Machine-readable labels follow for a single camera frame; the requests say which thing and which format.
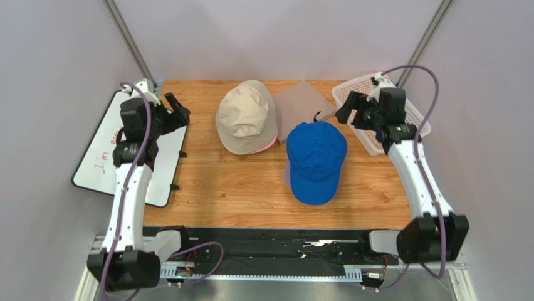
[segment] white basket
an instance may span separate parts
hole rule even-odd
[[[373,83],[371,82],[371,77],[373,77],[374,75],[375,73],[364,75],[362,77],[354,78],[353,80],[349,80],[348,82],[344,82],[341,85],[334,87],[332,89],[332,96],[334,96],[335,98],[336,107],[340,108],[341,106],[343,106],[345,101],[347,101],[347,97],[350,91],[356,91],[362,94],[370,94],[374,89]],[[404,109],[406,111],[406,123],[414,124],[415,126],[419,127],[424,116],[414,107],[414,105],[408,99],[406,99],[406,106],[404,107]],[[372,156],[383,154],[384,149],[382,148],[382,144],[380,144],[380,142],[378,142],[375,138],[376,133],[374,131],[358,130],[355,129],[354,126],[350,125],[355,116],[356,111],[352,111],[352,114],[350,114],[350,117],[348,118],[347,124],[352,129],[354,134],[356,134],[356,137],[360,139],[360,142],[364,145],[365,149],[367,149],[367,152]],[[430,134],[431,130],[432,127],[427,122],[421,130],[421,137]]]

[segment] wooden surface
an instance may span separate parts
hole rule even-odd
[[[298,81],[263,81],[272,95]],[[167,81],[161,95],[172,92],[191,111],[183,159],[164,208],[145,207],[147,226],[185,225],[263,228],[403,228],[410,220],[406,194],[393,164],[370,156],[347,125],[328,121],[347,138],[348,154],[339,190],[329,203],[309,206],[297,201],[285,184],[286,145],[277,142],[254,155],[227,151],[215,127],[215,113],[225,94],[239,81]],[[332,88],[341,82],[311,81],[334,103]]]

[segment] white wall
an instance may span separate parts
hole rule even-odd
[[[156,80],[355,78],[406,63],[440,2],[117,0]]]
[[[534,5],[456,1],[421,64],[441,93],[424,141],[455,212],[471,224],[463,253],[478,300],[534,300]],[[433,94],[415,71],[407,93]]]
[[[0,300],[72,300],[112,199],[70,179],[140,73],[99,0],[1,1],[0,28]]]

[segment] hat brim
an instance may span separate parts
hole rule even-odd
[[[237,138],[226,130],[219,118],[219,110],[217,110],[215,115],[215,125],[217,127],[217,132],[219,133],[219,138],[224,147],[236,155],[250,154],[263,149],[271,143],[277,131],[275,103],[273,102],[273,98],[271,97],[271,94],[265,85],[257,80],[247,80],[239,84],[239,86],[241,85],[246,85],[256,89],[261,97],[265,98],[265,101],[269,106],[269,111],[267,112],[267,118],[265,120],[265,128],[260,134],[253,137]]]
[[[308,205],[322,205],[333,199],[339,187],[341,169],[321,182],[311,182],[290,165],[290,188],[296,199]]]

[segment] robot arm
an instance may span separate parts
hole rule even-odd
[[[352,110],[357,110],[352,125],[361,130],[373,130],[384,152],[399,172],[406,191],[412,221],[401,231],[375,230],[369,234],[370,247],[376,252],[398,255],[405,263],[439,261],[441,254],[438,201],[445,221],[446,260],[455,260],[469,230],[465,216],[456,216],[447,203],[428,167],[417,127],[405,122],[406,95],[386,77],[377,73],[371,79],[376,88],[369,95],[350,92],[343,107],[336,112],[340,123],[346,124]],[[424,176],[417,165],[414,143],[436,199],[433,200]]]
[[[165,98],[174,111],[167,111],[151,92],[152,84],[148,80],[141,80],[135,86],[150,103],[151,126],[147,145],[133,169],[127,193],[122,200],[123,210],[120,212],[122,189],[134,159],[139,153],[148,122],[147,111],[140,95],[130,87],[125,88],[123,92],[129,93],[130,98],[120,106],[123,128],[117,135],[117,146],[113,151],[116,188],[112,215],[100,253],[89,255],[87,260],[89,271],[96,279],[100,279],[107,256],[111,254],[117,230],[115,227],[120,219],[122,222],[118,241],[111,255],[112,260],[106,279],[106,288],[109,291],[155,287],[159,282],[161,263],[179,251],[182,246],[178,228],[161,231],[145,245],[142,233],[143,215],[145,198],[158,153],[157,139],[189,124],[190,112],[181,106],[171,93],[165,94]]]

